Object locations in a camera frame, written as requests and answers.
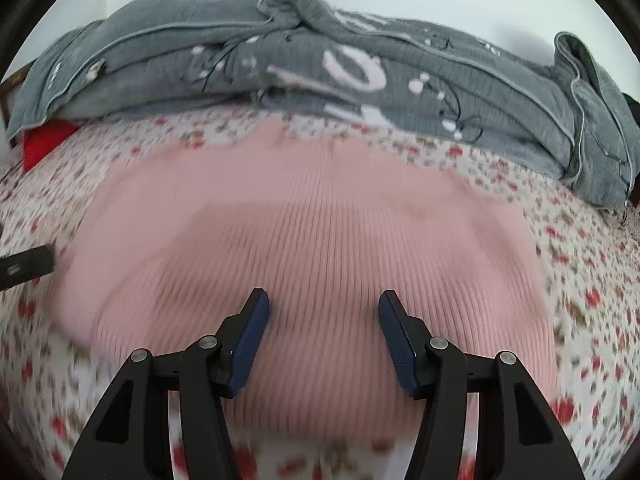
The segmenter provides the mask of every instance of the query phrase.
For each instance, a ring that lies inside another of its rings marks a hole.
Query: brown wooden headboard
[[[29,70],[31,70],[33,63],[34,61],[31,61],[28,65],[23,66],[20,70],[11,74],[0,83],[0,113],[2,114],[5,128],[9,127],[9,119],[11,118],[9,96],[27,79],[27,74]]]

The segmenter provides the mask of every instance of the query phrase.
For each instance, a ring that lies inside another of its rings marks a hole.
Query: gray denim fabric
[[[463,32],[324,0],[136,0],[37,60],[8,135],[248,96],[267,108],[468,142],[623,208],[640,130],[578,38],[540,66]]]

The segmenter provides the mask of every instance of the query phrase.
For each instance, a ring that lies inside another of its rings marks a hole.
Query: ribbed texture
[[[271,318],[237,424],[323,436],[415,431],[422,405],[378,325],[392,288],[466,352],[515,352],[555,387],[552,330],[522,213],[460,177],[358,140],[286,139],[264,123],[224,148],[167,148],[113,168],[60,262],[50,307],[122,362],[215,333],[252,288]]]

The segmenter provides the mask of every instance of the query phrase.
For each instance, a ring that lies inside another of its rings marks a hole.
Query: white floral fabric
[[[83,127],[24,175],[0,164],[0,253],[51,244],[65,251],[93,193],[116,159],[134,160],[181,140],[198,149],[235,142],[268,113],[208,108]],[[640,249],[624,228],[561,184],[483,150],[359,123],[285,114],[292,136],[363,137],[407,164],[455,170],[470,186],[522,206],[539,257],[556,337],[554,413],[589,480],[605,479],[640,428]],[[51,325],[44,277],[0,296],[0,411],[47,479],[57,480],[115,370]],[[176,398],[170,401],[176,478],[186,478]],[[397,479],[411,442],[313,442],[231,428],[244,480]],[[473,476],[465,443],[460,480]]]

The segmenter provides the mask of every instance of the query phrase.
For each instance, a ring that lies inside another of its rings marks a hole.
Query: red cloth
[[[24,133],[24,171],[29,171],[46,155],[78,130],[79,126],[66,121],[49,121]]]

